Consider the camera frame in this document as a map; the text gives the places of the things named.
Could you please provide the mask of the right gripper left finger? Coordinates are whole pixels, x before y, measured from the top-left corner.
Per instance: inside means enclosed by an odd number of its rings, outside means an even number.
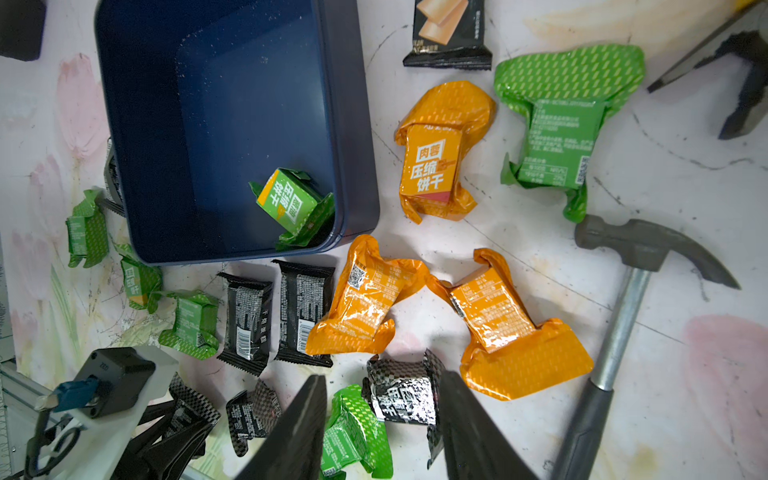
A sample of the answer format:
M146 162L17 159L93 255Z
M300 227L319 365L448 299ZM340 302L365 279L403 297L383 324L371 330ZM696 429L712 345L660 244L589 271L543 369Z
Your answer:
M325 377L310 376L235 479L319 479L327 400Z

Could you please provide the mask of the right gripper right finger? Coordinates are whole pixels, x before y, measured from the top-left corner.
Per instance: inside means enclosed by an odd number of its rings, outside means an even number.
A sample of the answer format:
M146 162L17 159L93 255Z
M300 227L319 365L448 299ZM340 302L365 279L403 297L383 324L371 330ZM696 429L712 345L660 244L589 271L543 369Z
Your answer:
M439 410L450 479L536 477L456 372L441 376Z

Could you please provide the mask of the orange cookie packet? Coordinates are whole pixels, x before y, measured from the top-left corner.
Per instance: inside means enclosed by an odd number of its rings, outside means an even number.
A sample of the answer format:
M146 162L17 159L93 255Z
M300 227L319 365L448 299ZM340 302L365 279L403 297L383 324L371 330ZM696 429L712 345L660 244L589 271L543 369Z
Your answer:
M559 318L533 322L501 254L478 248L473 258L480 268L457 284L427 279L470 332L460 363L470 389L511 401L593 370L593 359L570 326Z
M489 131L496 110L480 87L454 81L428 90L400 122L394 134L405 148L399 200L410 221L459 221L476 207L461 185L461 164Z
M384 352L396 333L391 308L419 292L428 276L423 261L385 259L373 236L358 236L349 248L329 312L309 333L306 353Z

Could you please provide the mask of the black checkered cookie packet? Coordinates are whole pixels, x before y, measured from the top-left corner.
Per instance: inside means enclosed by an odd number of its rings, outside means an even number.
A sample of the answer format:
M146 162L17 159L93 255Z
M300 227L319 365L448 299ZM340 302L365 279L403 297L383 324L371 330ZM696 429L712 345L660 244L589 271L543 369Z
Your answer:
M430 469L444 449L439 385L445 366L426 349L419 362L374 355L366 364L362 397L380 421L427 427Z
M169 385L175 405L173 407L170 425L162 435L166 440L181 433L186 427L190 427L198 421L204 423L201 442L205 443L207 436L217 425L221 413L201 393L187 386L181 376L176 373Z
M238 457L248 452L248 442L267 438L282 415L276 392L257 379L250 391L241 391L226 404L231 444Z

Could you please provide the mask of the green cookie packet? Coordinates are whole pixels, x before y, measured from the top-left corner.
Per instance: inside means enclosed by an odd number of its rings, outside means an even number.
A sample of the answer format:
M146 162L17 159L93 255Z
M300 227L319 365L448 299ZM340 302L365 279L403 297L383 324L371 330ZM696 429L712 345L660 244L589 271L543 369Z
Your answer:
M130 244L115 244L114 247L121 257L120 266L129 306L154 314L162 296L161 269L144 264Z
M304 171L278 168L265 184L248 185L260 208L284 229L278 251L308 247L335 215L334 193L320 194Z
M162 291L176 301L173 326L158 337L161 346L184 353L197 360L215 357L219 300L203 291Z
M74 206L66 219L70 268L80 264L85 269L101 263L109 253L109 235L106 218L97 200L101 191L89 189L83 192L83 200Z
M566 196L563 216L582 222L588 205L586 173L600 131L639 88L645 72L643 50L621 44L499 63L495 94L526 124L519 157L505 156L500 182L560 190Z
M392 479L393 458L386 427L362 396L360 385L337 391L331 401L321 456L321 479L345 479L360 463L373 479Z

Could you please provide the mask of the black wafer cookie packet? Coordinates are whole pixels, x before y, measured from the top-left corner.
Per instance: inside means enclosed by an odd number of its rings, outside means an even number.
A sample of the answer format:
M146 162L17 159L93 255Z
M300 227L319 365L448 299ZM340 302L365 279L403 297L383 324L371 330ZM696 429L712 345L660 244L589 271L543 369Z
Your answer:
M403 65L488 71L492 52L484 37L484 0L416 1L412 47Z

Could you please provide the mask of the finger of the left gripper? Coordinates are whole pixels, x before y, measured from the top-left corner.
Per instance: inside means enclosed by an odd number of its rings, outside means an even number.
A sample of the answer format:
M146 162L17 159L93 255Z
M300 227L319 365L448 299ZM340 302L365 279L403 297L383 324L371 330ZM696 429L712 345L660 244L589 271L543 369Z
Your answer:
M180 479L187 465L205 453L201 442L204 423L198 421L163 440L170 425L174 400L150 405L140 424L154 423L132 439L118 462L112 479Z

